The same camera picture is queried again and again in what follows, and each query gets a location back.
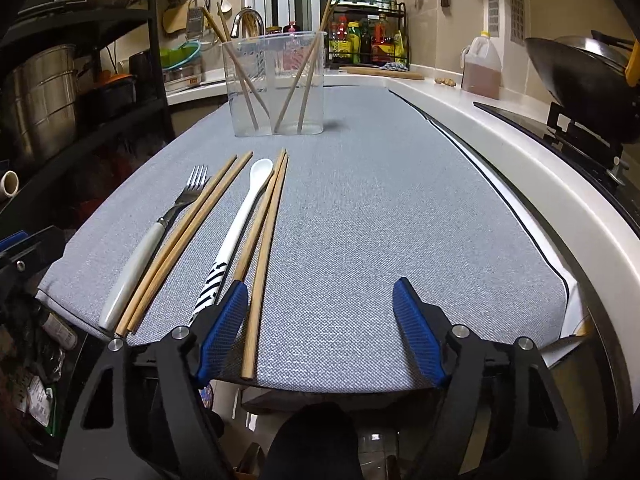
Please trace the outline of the white handled metal fork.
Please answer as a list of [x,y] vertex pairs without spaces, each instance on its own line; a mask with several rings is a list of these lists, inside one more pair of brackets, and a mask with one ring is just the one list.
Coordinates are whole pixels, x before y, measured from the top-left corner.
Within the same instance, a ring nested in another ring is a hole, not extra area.
[[171,223],[175,221],[178,213],[184,207],[192,204],[198,198],[204,190],[207,180],[208,167],[205,165],[195,166],[175,203],[152,224],[134,248],[120,270],[101,309],[99,326],[102,330],[112,332],[115,329],[119,317],[124,313],[128,301],[141,280],[143,271],[151,262]]

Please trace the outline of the white striped ceramic spoon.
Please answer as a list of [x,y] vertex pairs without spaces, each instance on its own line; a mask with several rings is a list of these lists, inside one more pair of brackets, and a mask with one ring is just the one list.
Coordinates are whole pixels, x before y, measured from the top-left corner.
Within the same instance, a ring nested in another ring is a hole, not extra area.
[[250,167],[250,187],[236,213],[230,228],[216,255],[214,264],[206,276],[205,283],[198,295],[195,307],[192,311],[190,322],[208,307],[214,306],[219,298],[222,285],[232,263],[232,257],[241,240],[241,235],[252,212],[258,195],[267,184],[273,172],[273,162],[269,158],[259,159]]

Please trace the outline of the chrome kitchen faucet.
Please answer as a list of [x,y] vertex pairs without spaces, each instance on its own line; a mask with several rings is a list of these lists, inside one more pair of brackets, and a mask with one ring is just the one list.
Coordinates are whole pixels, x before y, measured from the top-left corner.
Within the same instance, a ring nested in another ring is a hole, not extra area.
[[250,6],[239,10],[232,21],[230,36],[232,39],[259,37],[265,35],[262,16]]

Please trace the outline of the white ceramic cup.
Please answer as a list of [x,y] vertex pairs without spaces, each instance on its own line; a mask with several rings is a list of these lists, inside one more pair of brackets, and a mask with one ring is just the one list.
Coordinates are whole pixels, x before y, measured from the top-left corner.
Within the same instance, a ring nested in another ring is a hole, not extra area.
[[0,200],[9,200],[14,197],[20,188],[20,179],[12,170],[2,172],[0,178]]

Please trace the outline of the large steel stock pot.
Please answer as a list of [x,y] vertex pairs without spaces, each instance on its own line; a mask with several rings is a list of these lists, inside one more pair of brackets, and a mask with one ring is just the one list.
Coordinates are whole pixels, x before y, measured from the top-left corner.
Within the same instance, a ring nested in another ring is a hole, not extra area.
[[43,50],[6,80],[6,125],[24,165],[41,164],[73,143],[77,70],[72,44]]

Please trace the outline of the black metal shelf rack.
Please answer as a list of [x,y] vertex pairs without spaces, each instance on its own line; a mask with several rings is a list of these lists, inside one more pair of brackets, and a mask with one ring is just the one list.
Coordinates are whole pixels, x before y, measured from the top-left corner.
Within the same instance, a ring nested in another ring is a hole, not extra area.
[[[129,8],[69,3],[16,21],[1,40],[1,169],[20,179],[1,203],[1,232],[79,226],[142,159],[140,142],[174,140],[158,42],[158,0]],[[33,55],[72,44],[77,70],[73,143],[24,165],[6,125],[6,80]]]

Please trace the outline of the grey fabric mat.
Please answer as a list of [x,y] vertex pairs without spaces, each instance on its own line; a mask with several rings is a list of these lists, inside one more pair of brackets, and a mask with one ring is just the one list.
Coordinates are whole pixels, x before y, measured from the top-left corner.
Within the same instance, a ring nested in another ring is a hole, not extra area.
[[486,339],[557,341],[568,286],[523,208],[468,150],[392,92],[324,92],[316,136],[234,134],[218,108],[149,159],[81,226],[37,296],[96,326],[117,275],[193,167],[288,153],[256,380],[311,392],[420,385],[392,308],[398,278]]

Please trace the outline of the green and blue bowls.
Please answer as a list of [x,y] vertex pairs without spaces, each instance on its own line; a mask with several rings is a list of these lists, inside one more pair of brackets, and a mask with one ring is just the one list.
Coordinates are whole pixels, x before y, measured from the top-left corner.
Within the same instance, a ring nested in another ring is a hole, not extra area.
[[201,53],[202,45],[199,41],[186,41],[181,46],[172,49],[160,49],[160,66],[162,70],[173,70],[191,62]]

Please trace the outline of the gas stove top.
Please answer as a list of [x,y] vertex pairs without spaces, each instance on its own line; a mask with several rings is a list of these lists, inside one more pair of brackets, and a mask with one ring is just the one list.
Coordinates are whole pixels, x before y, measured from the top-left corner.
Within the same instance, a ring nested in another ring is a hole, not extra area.
[[623,161],[617,165],[618,174],[589,157],[570,140],[560,128],[552,128],[535,119],[522,116],[486,103],[474,102],[474,106],[510,127],[518,129],[531,139],[544,145],[570,168],[585,178],[616,212],[625,220],[631,231],[639,236],[639,190],[622,175]]

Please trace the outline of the hanging metal grater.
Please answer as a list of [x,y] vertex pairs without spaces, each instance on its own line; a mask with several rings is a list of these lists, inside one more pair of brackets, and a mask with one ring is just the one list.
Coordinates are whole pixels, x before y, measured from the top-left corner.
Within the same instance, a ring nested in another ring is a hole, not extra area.
[[195,41],[202,38],[205,28],[205,18],[202,9],[205,0],[189,0],[186,12],[186,40]]

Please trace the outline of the clear plastic utensil holder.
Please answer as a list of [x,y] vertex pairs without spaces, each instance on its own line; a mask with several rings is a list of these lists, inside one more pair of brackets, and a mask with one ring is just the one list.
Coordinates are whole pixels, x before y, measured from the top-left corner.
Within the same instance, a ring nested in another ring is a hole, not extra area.
[[324,130],[324,44],[323,33],[318,50],[316,70],[309,93],[302,133],[297,133],[297,122],[302,105],[308,65],[300,77],[285,118],[277,133],[272,131],[280,109],[291,87],[294,76],[303,62],[303,57],[314,39],[315,32],[284,32],[277,35],[241,38],[231,40],[235,54],[253,81],[255,88],[266,103],[267,116],[247,86],[236,72],[230,58],[228,44],[221,46],[224,57],[224,76],[232,126],[237,136],[296,136],[296,134],[322,133]]

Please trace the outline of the hanging white ladle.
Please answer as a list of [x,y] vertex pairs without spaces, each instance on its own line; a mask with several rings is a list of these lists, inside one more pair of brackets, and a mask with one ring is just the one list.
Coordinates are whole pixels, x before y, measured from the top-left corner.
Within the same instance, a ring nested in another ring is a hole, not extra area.
[[232,4],[229,0],[220,0],[220,10],[223,14],[228,14],[232,11]]

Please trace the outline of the black wok with lid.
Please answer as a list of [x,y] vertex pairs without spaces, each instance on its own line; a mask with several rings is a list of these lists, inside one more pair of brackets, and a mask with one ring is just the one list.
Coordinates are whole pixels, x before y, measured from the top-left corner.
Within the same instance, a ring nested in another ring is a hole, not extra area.
[[591,53],[559,41],[529,37],[525,47],[549,93],[575,122],[621,144],[639,141],[639,89]]

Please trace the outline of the oil jug with yellow cap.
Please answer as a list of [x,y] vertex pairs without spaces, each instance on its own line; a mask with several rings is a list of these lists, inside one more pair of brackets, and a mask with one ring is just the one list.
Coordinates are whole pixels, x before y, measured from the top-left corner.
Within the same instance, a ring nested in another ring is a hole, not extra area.
[[489,32],[483,30],[461,53],[461,87],[466,92],[498,99],[502,65]]

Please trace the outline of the blue dish cloth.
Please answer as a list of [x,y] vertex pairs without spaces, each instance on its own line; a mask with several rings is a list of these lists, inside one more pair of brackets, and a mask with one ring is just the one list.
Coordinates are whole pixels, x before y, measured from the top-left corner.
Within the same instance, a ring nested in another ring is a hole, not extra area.
[[381,70],[386,70],[386,72],[408,72],[408,67],[405,64],[397,63],[397,62],[387,62],[382,67]]

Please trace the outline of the round wooden cutting board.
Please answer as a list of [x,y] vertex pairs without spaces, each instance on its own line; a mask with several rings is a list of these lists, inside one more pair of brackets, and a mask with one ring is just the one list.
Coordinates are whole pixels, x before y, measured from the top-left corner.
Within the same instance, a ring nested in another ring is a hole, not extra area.
[[424,80],[425,77],[420,73],[403,72],[402,70],[382,70],[382,68],[364,67],[364,66],[342,66],[338,69],[340,73],[349,75],[361,75],[372,77],[386,77],[405,80]]

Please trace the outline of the black spice rack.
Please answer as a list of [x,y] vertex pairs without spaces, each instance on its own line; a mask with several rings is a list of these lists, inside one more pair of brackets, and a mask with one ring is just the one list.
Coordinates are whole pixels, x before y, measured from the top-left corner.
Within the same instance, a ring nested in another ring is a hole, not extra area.
[[408,15],[399,0],[333,0],[326,31],[326,64],[409,68]]

